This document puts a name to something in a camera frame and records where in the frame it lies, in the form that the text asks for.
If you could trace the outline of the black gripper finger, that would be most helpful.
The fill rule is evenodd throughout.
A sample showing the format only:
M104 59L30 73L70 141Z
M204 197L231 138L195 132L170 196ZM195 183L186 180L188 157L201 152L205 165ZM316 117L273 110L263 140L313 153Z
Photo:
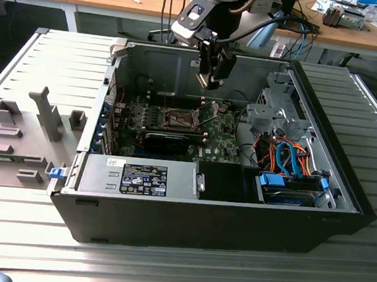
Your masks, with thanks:
M206 79L213 76L213 67L216 60L216 44L205 40L199 46L199 73Z
M207 88L218 89L222 82L229 77L237 58L229 49L220 49L211 59L211 71Z

